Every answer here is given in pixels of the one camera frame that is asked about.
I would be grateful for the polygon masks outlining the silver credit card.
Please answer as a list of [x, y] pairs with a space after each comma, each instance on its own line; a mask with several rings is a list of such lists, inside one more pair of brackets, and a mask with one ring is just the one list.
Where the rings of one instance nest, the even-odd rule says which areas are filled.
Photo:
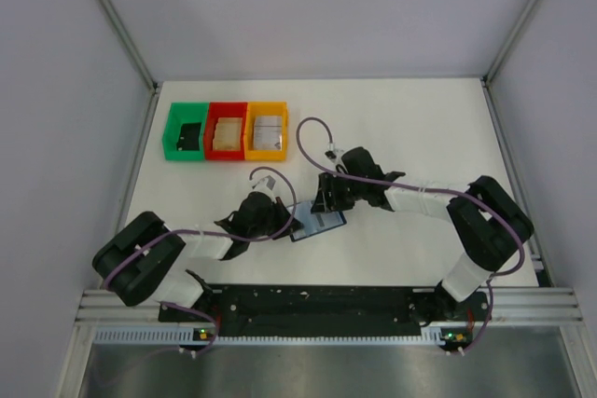
[[340, 226], [346, 225], [346, 219], [342, 213], [316, 213], [313, 218], [313, 233], [319, 234]]

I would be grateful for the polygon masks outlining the blue card holder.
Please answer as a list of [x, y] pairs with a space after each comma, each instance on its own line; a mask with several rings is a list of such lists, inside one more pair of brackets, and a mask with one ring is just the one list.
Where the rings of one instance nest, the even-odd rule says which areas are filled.
[[295, 219], [302, 225], [301, 229], [290, 233], [289, 238], [292, 242], [306, 240], [347, 224], [343, 212], [312, 213], [312, 206], [313, 201], [309, 200], [286, 208], [290, 213], [295, 211]]

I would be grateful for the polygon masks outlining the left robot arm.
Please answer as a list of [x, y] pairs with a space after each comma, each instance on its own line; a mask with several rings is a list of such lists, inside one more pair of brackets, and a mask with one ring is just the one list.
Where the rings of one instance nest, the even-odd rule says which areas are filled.
[[92, 259], [104, 288], [128, 307], [146, 301], [191, 308], [208, 285], [190, 271], [198, 258], [228, 261], [252, 242], [278, 240], [303, 228], [279, 198], [253, 192], [239, 209], [205, 229], [170, 230], [153, 212], [140, 213]]

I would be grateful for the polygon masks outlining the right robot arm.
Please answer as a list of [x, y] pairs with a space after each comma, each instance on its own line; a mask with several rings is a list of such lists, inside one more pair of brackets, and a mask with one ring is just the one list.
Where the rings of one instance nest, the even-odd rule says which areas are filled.
[[404, 172], [383, 172], [362, 146], [342, 152], [330, 145], [326, 157], [335, 170], [319, 174], [312, 213], [348, 211], [363, 200], [373, 208], [454, 226], [464, 252], [420, 310], [423, 316], [432, 310], [448, 319], [462, 314], [466, 300], [535, 233], [529, 217], [490, 176], [480, 176], [464, 192], [438, 183], [409, 189], [395, 185]]

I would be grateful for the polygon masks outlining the silver cards stack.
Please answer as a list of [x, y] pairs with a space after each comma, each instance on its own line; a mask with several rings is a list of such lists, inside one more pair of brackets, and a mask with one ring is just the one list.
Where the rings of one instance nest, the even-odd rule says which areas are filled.
[[281, 151], [283, 147], [283, 118], [256, 116], [253, 127], [253, 149]]

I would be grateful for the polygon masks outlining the beige cards stack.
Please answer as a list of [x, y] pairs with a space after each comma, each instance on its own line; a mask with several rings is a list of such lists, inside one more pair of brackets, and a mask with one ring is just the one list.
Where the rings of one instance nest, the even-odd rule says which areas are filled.
[[212, 148], [215, 151], [239, 151], [243, 134], [241, 117], [221, 117], [215, 123]]

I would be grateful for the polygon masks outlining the black cards stack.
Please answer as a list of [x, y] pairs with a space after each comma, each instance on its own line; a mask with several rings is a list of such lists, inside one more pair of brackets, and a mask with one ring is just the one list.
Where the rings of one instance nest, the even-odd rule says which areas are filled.
[[178, 151], [200, 151], [201, 129], [202, 124], [200, 122], [182, 124], [176, 142], [176, 149]]

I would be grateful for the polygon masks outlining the yellow plastic bin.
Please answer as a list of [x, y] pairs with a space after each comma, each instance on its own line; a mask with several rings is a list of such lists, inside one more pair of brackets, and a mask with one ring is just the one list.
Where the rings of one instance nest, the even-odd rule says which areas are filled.
[[286, 102], [249, 102], [243, 142], [246, 160], [285, 161], [288, 148]]

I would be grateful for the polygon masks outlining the red plastic bin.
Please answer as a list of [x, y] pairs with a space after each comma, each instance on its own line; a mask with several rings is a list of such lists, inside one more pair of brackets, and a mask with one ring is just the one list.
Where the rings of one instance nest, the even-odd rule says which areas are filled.
[[209, 161], [244, 160], [243, 136], [248, 103], [210, 103], [203, 135]]

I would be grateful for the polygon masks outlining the green plastic bin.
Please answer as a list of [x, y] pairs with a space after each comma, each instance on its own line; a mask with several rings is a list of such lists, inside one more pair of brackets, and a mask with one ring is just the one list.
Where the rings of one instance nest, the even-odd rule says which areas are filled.
[[162, 134], [168, 161], [204, 161], [203, 134], [209, 103], [172, 103]]

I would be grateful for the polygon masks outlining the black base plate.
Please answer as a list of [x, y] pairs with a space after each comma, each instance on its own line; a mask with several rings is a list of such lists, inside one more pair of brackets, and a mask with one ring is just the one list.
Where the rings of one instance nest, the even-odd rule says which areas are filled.
[[440, 322], [483, 321], [481, 290], [463, 302], [435, 288], [212, 283], [193, 306], [221, 336], [418, 336]]

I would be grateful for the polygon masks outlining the aluminium front rail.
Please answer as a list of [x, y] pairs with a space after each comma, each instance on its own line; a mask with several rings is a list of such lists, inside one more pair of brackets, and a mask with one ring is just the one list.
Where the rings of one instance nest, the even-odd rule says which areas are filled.
[[[129, 308], [103, 290], [83, 293], [75, 325], [113, 324], [134, 326], [158, 324], [159, 308], [149, 303]], [[490, 326], [580, 325], [584, 318], [571, 288], [495, 287]]]

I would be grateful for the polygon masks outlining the left aluminium frame post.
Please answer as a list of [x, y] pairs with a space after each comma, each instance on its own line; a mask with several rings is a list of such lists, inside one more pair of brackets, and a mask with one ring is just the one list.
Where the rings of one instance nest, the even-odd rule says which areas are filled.
[[136, 73], [140, 76], [146, 88], [155, 92], [158, 88], [158, 82], [151, 74], [144, 58], [138, 47], [135, 45], [125, 22], [121, 18], [116, 6], [112, 0], [96, 0], [99, 8], [102, 10], [110, 28], [113, 30], [117, 41], [130, 60]]

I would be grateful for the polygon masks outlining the aluminium frame post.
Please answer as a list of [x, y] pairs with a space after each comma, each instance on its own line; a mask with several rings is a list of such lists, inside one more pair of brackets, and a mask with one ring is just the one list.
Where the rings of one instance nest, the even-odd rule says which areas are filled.
[[482, 78], [482, 83], [485, 87], [489, 87], [503, 70], [511, 53], [518, 45], [543, 2], [544, 0], [526, 0], [520, 15], [508, 32], [496, 56], [493, 58], [487, 73]]
[[112, 0], [96, 0], [99, 8], [102, 10], [110, 28], [113, 30], [117, 41], [130, 60], [136, 73], [140, 76], [146, 88], [155, 92], [158, 88], [158, 82], [151, 74], [144, 58], [138, 47], [135, 45], [125, 22], [121, 18], [116, 6]]

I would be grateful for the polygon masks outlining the right aluminium frame post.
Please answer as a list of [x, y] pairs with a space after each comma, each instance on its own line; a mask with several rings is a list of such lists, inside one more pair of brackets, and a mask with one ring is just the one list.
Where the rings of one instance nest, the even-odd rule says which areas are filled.
[[526, 0], [520, 15], [508, 32], [496, 56], [493, 58], [487, 73], [482, 78], [482, 83], [485, 87], [489, 87], [503, 70], [511, 53], [518, 45], [543, 2], [544, 0]]

